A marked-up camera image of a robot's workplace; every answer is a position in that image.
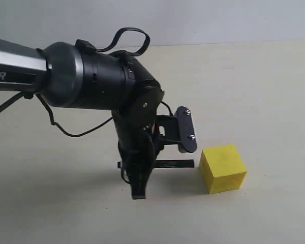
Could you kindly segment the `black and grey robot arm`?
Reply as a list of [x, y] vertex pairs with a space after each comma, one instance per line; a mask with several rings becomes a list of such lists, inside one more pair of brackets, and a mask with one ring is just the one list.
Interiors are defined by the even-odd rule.
[[0, 91], [15, 92], [0, 105], [0, 113], [20, 98], [33, 97], [47, 111], [109, 110], [118, 136], [121, 177], [134, 200], [146, 198], [161, 149], [157, 109], [164, 91], [136, 54], [107, 54], [83, 40], [34, 49], [0, 39]]

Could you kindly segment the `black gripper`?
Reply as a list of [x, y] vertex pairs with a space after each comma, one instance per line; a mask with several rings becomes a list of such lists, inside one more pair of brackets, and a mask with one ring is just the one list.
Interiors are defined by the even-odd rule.
[[121, 177], [130, 185], [133, 199], [145, 199], [157, 155], [166, 145], [179, 144], [175, 116], [158, 115], [153, 124], [135, 127], [118, 115], [118, 151]]

